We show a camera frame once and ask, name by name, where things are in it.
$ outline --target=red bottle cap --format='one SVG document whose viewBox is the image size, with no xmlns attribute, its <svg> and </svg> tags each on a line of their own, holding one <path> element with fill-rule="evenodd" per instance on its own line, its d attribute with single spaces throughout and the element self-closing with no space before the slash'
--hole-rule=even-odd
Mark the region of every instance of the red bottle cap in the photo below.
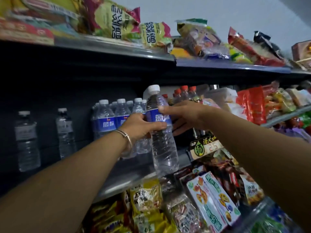
<svg viewBox="0 0 311 233">
<path fill-rule="evenodd" d="M 181 94 L 181 89 L 178 88 L 174 92 L 175 92 L 175 94 Z"/>
<path fill-rule="evenodd" d="M 193 92 L 193 91 L 195 91 L 195 90 L 196 90 L 196 86 L 189 87 L 189 91 L 190 91 L 190 92 Z"/>
<path fill-rule="evenodd" d="M 182 89 L 183 91 L 187 91 L 188 90 L 188 86 L 187 85 L 181 86 L 180 89 Z"/>
</svg>

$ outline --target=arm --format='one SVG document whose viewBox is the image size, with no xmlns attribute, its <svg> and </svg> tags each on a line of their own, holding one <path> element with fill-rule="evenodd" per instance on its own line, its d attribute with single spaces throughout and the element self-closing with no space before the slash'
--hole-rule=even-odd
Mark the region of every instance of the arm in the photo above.
<svg viewBox="0 0 311 233">
<path fill-rule="evenodd" d="M 309 229 L 311 145 L 260 127 L 224 110 L 184 101 L 161 108 L 179 117 L 174 135 L 211 130 L 222 145 L 294 221 Z"/>
<path fill-rule="evenodd" d="M 166 127 L 142 118 L 133 114 L 120 127 L 133 144 Z M 0 232 L 75 232 L 127 143 L 111 132 L 14 188 L 0 199 Z"/>
</svg>

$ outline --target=silver bracelet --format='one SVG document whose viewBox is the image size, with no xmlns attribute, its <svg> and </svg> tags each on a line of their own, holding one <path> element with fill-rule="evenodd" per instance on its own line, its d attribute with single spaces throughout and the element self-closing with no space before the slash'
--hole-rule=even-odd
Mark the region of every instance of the silver bracelet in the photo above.
<svg viewBox="0 0 311 233">
<path fill-rule="evenodd" d="M 132 154 L 132 151 L 133 151 L 133 145 L 132 145 L 132 141 L 131 141 L 130 137 L 128 136 L 128 134 L 126 132 L 124 132 L 124 131 L 122 131 L 120 129 L 117 129 L 117 130 L 114 130 L 114 131 L 120 133 L 123 137 L 126 137 L 128 139 L 128 142 L 130 143 L 131 149 L 128 152 L 122 152 L 121 153 L 121 157 L 122 158 L 130 157 L 131 154 Z"/>
</svg>

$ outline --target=white bottle label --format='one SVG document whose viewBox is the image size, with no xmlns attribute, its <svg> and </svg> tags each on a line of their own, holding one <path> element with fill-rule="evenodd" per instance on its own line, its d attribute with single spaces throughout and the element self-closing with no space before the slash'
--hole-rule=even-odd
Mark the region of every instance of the white bottle label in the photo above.
<svg viewBox="0 0 311 233">
<path fill-rule="evenodd" d="M 72 132 L 72 121 L 57 121 L 57 132 L 68 133 Z"/>
<path fill-rule="evenodd" d="M 37 138 L 36 125 L 15 127 L 16 141 Z"/>
</svg>

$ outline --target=white wall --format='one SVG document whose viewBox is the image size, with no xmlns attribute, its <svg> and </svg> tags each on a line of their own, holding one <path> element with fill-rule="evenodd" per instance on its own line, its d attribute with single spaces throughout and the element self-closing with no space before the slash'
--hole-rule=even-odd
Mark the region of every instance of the white wall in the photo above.
<svg viewBox="0 0 311 233">
<path fill-rule="evenodd" d="M 245 38 L 253 39 L 255 30 L 272 37 L 287 56 L 291 46 L 311 39 L 311 27 L 306 25 L 280 0 L 113 0 L 127 8 L 141 7 L 141 21 L 167 23 L 171 35 L 179 35 L 177 19 L 203 18 L 219 37 L 228 41 L 232 26 Z"/>
</svg>

